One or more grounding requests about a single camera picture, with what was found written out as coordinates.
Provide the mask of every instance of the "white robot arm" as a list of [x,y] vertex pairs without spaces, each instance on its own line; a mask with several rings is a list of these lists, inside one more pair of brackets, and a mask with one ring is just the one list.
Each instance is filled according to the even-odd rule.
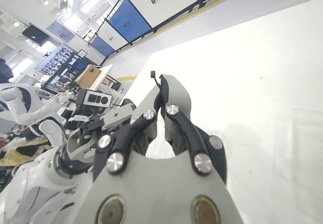
[[23,102],[23,94],[18,87],[11,87],[0,92],[0,100],[3,101],[17,124],[32,125],[44,116],[60,109],[74,94],[58,93],[47,101],[44,106],[34,112],[28,112]]

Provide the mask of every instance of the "blue panel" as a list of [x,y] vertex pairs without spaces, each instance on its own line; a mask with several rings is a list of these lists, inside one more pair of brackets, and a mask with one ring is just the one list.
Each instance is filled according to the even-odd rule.
[[104,56],[108,56],[115,52],[115,50],[99,36],[97,36],[90,45]]
[[124,0],[118,10],[109,20],[109,23],[126,39],[128,42],[140,37],[150,30],[149,25],[140,16],[137,10],[131,5],[129,0]]

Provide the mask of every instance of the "fabric cloth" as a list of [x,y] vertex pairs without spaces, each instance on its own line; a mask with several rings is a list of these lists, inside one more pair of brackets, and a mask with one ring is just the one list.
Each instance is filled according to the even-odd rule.
[[34,160],[40,154],[50,149],[50,142],[45,140],[33,140],[26,142],[25,138],[11,142],[4,157],[0,159],[0,166],[15,166],[23,162]]

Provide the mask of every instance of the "speaker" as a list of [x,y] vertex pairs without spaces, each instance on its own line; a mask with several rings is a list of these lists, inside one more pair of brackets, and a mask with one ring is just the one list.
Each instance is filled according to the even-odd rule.
[[49,39],[49,35],[34,25],[29,26],[25,31],[22,32],[22,34],[40,46],[42,46]]

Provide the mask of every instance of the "television screen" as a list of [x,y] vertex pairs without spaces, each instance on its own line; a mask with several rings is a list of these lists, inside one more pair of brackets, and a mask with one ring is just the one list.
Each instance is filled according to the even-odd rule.
[[72,50],[60,44],[35,68],[35,70],[45,75],[52,75],[62,64],[67,62],[72,53]]

